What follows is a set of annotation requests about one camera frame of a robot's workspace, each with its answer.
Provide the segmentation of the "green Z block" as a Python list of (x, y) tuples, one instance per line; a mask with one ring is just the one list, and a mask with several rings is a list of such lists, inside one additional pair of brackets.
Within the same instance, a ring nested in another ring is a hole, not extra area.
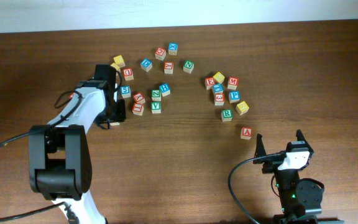
[(151, 97), (152, 97), (152, 101), (161, 101), (162, 95), (160, 90), (152, 90)]

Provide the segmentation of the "blue D block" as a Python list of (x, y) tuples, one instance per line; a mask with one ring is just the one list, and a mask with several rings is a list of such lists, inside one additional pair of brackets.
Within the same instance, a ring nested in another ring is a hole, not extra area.
[(145, 70), (146, 72), (149, 72), (152, 68), (152, 61), (145, 58), (141, 61), (140, 66), (143, 70)]

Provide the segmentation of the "yellow C block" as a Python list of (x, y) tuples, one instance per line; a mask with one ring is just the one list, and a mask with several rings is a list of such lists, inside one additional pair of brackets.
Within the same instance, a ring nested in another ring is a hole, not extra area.
[(119, 122), (112, 122), (112, 123), (109, 123), (111, 126), (119, 126), (120, 123)]

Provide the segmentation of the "green R block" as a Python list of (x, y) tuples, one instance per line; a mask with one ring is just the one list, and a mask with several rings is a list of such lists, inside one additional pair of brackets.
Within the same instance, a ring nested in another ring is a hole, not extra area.
[(232, 110), (222, 110), (222, 111), (221, 111), (221, 119), (222, 119), (222, 122), (231, 121), (232, 118), (233, 118)]

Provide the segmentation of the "red E block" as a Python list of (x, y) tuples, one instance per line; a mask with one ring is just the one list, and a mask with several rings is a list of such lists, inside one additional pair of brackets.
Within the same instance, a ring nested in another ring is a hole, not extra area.
[(213, 77), (206, 77), (204, 79), (204, 85), (207, 90), (210, 90), (215, 85), (215, 80)]

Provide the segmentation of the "green V block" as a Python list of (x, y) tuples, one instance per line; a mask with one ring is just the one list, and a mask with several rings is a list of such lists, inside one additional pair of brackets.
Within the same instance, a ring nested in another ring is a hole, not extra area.
[(159, 101), (151, 102), (151, 112), (153, 114), (159, 114), (162, 112), (161, 103)]

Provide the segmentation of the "red U block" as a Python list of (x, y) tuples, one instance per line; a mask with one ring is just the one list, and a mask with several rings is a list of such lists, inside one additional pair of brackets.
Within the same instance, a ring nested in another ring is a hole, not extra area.
[(134, 79), (134, 73), (133, 70), (131, 68), (125, 68), (122, 71), (123, 77), (125, 79), (125, 81), (129, 81), (129, 80), (133, 80)]

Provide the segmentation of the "blue I block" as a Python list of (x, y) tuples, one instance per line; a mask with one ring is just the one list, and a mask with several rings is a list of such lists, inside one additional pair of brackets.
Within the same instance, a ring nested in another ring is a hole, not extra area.
[(223, 93), (223, 91), (224, 91), (224, 88), (223, 88), (223, 86), (222, 86), (221, 83), (215, 84), (215, 85), (213, 85), (213, 87), (212, 87), (213, 95), (215, 95), (215, 94), (221, 94), (221, 93)]

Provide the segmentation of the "red C block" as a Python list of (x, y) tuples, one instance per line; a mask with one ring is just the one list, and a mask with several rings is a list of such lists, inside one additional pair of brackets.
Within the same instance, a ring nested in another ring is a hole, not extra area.
[(167, 51), (161, 47), (158, 47), (155, 51), (155, 58), (161, 61), (165, 60)]

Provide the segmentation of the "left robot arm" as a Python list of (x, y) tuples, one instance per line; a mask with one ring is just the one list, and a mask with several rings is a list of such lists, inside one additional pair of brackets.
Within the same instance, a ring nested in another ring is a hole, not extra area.
[(29, 134), (29, 183), (35, 193), (59, 207), (69, 223), (107, 223), (90, 192), (92, 165), (86, 133), (92, 124), (109, 129), (126, 118), (117, 98), (122, 74), (97, 64), (93, 78), (79, 82), (66, 107)]

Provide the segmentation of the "red A block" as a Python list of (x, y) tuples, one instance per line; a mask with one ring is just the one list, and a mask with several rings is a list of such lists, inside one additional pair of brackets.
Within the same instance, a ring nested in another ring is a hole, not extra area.
[(252, 129), (248, 127), (242, 127), (241, 139), (251, 139), (251, 138), (252, 138)]

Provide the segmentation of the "yellow block near E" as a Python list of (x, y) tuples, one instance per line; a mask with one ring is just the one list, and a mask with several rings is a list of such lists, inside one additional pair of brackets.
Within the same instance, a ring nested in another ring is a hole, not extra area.
[(213, 79), (216, 83), (222, 84), (225, 80), (225, 76), (221, 72), (217, 72), (215, 75), (213, 75)]

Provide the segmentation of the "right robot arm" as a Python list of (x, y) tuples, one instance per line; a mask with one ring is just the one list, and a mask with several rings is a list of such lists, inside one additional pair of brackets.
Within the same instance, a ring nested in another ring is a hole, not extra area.
[(278, 184), (278, 196), (282, 214), (274, 215), (274, 223), (318, 223), (317, 215), (322, 213), (324, 184), (304, 178), (299, 171), (309, 165), (314, 150), (301, 130), (296, 131), (296, 141), (287, 144), (284, 151), (267, 154), (262, 135), (257, 135), (254, 164), (262, 164), (263, 174), (273, 174)]

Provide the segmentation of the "blue 5 block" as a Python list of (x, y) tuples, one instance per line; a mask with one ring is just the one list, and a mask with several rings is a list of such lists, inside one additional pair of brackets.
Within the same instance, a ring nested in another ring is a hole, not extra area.
[(121, 86), (120, 93), (123, 98), (130, 98), (132, 96), (130, 86)]

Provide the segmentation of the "blue X block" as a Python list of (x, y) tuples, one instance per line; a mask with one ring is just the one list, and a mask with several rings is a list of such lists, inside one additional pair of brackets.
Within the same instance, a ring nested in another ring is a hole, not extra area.
[(170, 42), (168, 44), (168, 54), (177, 55), (178, 53), (178, 44), (176, 42)]

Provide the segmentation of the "blue P block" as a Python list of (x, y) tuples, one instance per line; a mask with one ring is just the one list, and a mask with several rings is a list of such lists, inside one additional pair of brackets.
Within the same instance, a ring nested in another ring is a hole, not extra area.
[(229, 92), (229, 102), (236, 103), (240, 100), (240, 93), (239, 91), (230, 91)]

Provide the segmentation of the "green N block upper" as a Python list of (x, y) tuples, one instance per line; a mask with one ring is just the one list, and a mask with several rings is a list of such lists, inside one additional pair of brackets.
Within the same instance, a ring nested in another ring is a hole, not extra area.
[(195, 67), (194, 62), (192, 62), (190, 60), (186, 60), (183, 65), (183, 71), (186, 73), (191, 73), (193, 71), (194, 67)]

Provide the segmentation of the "blue H block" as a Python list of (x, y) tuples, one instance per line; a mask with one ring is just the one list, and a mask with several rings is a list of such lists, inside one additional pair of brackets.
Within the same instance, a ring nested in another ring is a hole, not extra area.
[(171, 92), (171, 89), (170, 89), (170, 86), (168, 85), (168, 83), (164, 83), (164, 84), (160, 85), (159, 90), (161, 92), (162, 97), (168, 96)]

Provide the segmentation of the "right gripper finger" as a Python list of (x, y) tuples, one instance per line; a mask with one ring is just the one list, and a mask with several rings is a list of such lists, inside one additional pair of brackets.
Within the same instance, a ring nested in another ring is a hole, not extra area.
[(257, 141), (256, 141), (255, 154), (254, 154), (254, 157), (255, 157), (254, 163), (255, 164), (262, 164), (264, 162), (262, 157), (267, 155), (266, 151), (265, 151), (265, 148), (264, 148), (263, 141), (262, 141), (262, 135), (257, 134), (256, 140)]
[(306, 144), (306, 139), (300, 129), (296, 131), (296, 141), (298, 144)]

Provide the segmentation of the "red 3 block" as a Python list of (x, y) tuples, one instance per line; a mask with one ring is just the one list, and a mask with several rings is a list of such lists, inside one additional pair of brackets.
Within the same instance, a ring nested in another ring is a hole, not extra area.
[(215, 106), (223, 106), (225, 102), (225, 96), (223, 93), (217, 93), (214, 96), (214, 105)]

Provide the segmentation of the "red Y block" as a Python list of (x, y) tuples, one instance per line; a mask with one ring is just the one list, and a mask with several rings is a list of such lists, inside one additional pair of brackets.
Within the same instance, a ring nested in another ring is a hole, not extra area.
[(133, 99), (135, 101), (135, 103), (137, 104), (144, 104), (145, 103), (145, 97), (141, 92), (138, 92), (136, 94), (133, 95)]

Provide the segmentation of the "yellow block upper left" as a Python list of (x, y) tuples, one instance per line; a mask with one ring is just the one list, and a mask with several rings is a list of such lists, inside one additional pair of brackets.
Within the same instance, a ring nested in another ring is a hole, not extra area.
[(122, 55), (118, 55), (118, 56), (113, 57), (113, 60), (114, 60), (114, 63), (120, 68), (126, 66), (124, 58), (123, 58)]

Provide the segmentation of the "yellow S block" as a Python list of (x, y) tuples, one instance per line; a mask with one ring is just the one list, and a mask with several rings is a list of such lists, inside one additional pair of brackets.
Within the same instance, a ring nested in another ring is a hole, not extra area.
[(236, 111), (239, 115), (243, 115), (247, 113), (249, 110), (249, 106), (245, 101), (242, 101), (236, 105)]

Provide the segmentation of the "red M block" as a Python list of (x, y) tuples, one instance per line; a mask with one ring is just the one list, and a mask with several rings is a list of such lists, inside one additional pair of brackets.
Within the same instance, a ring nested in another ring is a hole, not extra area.
[(239, 79), (237, 77), (229, 77), (227, 88), (229, 90), (236, 90), (239, 84)]

